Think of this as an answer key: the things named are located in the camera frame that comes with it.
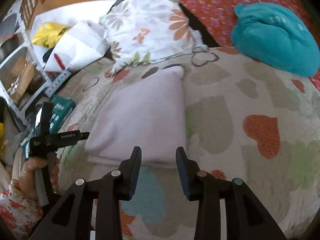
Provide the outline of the person left hand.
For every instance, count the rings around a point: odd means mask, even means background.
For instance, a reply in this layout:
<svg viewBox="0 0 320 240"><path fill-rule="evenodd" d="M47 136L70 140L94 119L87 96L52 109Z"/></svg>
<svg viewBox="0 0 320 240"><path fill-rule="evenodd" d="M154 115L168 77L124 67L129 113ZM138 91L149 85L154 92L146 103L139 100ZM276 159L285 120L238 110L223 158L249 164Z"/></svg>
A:
<svg viewBox="0 0 320 240"><path fill-rule="evenodd" d="M53 189L57 189L59 187L59 158L55 158L55 165L50 172L50 182ZM38 201L38 196L35 187L35 179L34 179L34 172L36 169L42 169L47 166L47 161L39 158L39 157L32 157L28 161L23 164L20 177L18 179L18 187L20 191L29 199Z"/></svg>

